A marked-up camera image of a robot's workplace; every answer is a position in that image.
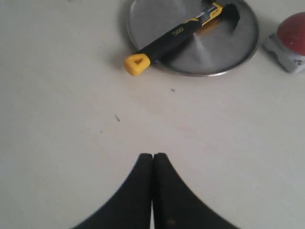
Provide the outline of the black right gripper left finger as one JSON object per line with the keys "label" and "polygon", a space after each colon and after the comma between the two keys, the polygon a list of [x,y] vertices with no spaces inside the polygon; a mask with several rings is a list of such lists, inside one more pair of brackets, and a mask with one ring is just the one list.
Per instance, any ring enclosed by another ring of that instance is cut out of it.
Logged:
{"label": "black right gripper left finger", "polygon": [[153,157],[138,156],[133,169],[115,194],[76,229],[149,229]]}

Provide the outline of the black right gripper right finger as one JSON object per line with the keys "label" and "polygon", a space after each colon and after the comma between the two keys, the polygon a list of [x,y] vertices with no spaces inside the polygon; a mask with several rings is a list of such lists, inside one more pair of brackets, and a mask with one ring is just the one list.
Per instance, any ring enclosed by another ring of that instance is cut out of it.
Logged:
{"label": "black right gripper right finger", "polygon": [[165,153],[153,157],[152,205],[156,229],[235,229],[184,183]]}

